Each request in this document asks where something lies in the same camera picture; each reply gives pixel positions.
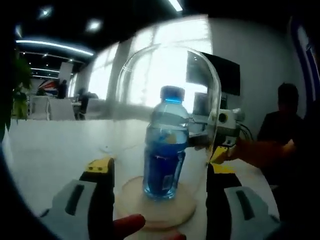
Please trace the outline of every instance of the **bright window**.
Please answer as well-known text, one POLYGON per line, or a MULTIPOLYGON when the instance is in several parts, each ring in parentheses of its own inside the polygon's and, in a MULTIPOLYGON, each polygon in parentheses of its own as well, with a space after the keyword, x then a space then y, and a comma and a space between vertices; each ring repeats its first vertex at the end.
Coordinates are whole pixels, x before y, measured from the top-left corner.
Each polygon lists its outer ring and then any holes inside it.
POLYGON ((97 94, 99 99, 107 99, 108 85, 112 64, 92 72, 89 82, 89 92, 97 94))
POLYGON ((70 80, 69 88, 68 88, 68 97, 74 97, 75 96, 75 87, 77 82, 78 74, 76 73, 73 78, 70 80))
MULTIPOLYGON (((153 44, 168 43, 212 54, 208 19, 204 16, 188 17, 176 22, 160 24, 155 29, 147 28, 138 33, 133 40, 130 55, 153 44)), ((192 113, 195 93, 206 94, 207 87, 186 82, 187 63, 188 52, 181 49, 168 51, 164 48, 143 56, 132 73, 128 102, 133 105, 154 107, 160 102, 161 87, 177 86, 184 88, 182 105, 192 113)))
POLYGON ((99 99, 107 99, 111 69, 119 43, 102 51, 95 59, 90 75, 88 91, 97 94, 99 99))

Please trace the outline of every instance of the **wall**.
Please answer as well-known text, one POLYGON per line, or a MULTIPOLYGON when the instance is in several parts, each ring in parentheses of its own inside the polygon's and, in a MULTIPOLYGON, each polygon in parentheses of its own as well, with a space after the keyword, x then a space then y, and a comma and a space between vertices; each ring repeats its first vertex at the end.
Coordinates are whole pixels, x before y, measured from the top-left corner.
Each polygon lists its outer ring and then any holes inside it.
POLYGON ((39 78, 32 78, 31 79, 31 94, 36 94, 38 87, 40 86, 40 84, 43 82, 43 79, 39 79, 39 78))
MULTIPOLYGON (((288 35, 267 26, 234 19, 209 19, 212 53, 240 65, 240 96, 228 94, 228 108, 242 108, 247 125, 255 137, 267 113, 277 111, 278 87, 282 83, 297 85, 300 94, 298 114, 305 112, 305 95, 301 67, 288 35)), ((127 60, 131 42, 120 43, 113 63, 111 84, 127 60)), ((88 86, 90 65, 82 71, 76 89, 88 86)))

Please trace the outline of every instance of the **clear plastic dome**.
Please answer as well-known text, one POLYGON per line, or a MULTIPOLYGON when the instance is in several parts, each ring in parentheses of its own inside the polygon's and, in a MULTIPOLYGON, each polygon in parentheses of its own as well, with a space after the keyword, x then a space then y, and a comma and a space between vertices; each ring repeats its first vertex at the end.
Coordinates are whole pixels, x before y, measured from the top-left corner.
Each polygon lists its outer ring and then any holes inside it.
POLYGON ((192 216, 197 207, 194 195, 200 185, 206 184, 209 158, 206 149, 187 147, 177 196, 168 202, 144 196, 142 177, 146 130, 155 106, 161 102, 163 86, 184 89, 182 105, 189 113, 189 135, 203 132, 212 143, 221 101, 221 85, 215 68, 205 56, 193 49, 153 45, 135 53, 123 66, 116 88, 116 101, 112 103, 110 112, 115 120, 112 143, 115 209, 118 217, 142 214, 147 221, 146 227, 156 229, 181 224, 192 216), (177 204, 183 206, 180 213, 173 210, 177 204), (175 215, 179 214, 181 217, 177 220, 175 215))

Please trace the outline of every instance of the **white chair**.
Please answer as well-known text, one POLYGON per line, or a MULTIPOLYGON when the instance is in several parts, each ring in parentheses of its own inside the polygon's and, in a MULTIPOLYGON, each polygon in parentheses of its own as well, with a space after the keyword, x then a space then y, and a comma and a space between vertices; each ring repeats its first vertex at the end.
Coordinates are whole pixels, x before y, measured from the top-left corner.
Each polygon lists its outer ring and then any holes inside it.
POLYGON ((28 119, 49 120, 48 101, 49 98, 47 96, 31 96, 28 119))
POLYGON ((49 98, 50 120, 76 120, 70 99, 49 98))
POLYGON ((105 100, 90 98, 88 102, 88 106, 86 108, 86 114, 83 114, 83 115, 86 120, 99 120, 99 119, 103 119, 105 110, 106 110, 105 100))

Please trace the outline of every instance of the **round wooden disc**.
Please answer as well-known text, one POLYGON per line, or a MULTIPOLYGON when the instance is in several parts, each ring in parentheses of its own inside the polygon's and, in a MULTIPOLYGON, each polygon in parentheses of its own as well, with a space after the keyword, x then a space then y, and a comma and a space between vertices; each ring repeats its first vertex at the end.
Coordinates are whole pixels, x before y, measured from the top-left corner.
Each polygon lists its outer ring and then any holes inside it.
POLYGON ((129 180, 115 197, 115 209, 121 218, 141 214, 145 228, 159 230, 183 224, 194 214, 196 201, 182 184, 178 184, 174 199, 153 200, 143 192, 142 182, 142 176, 129 180))

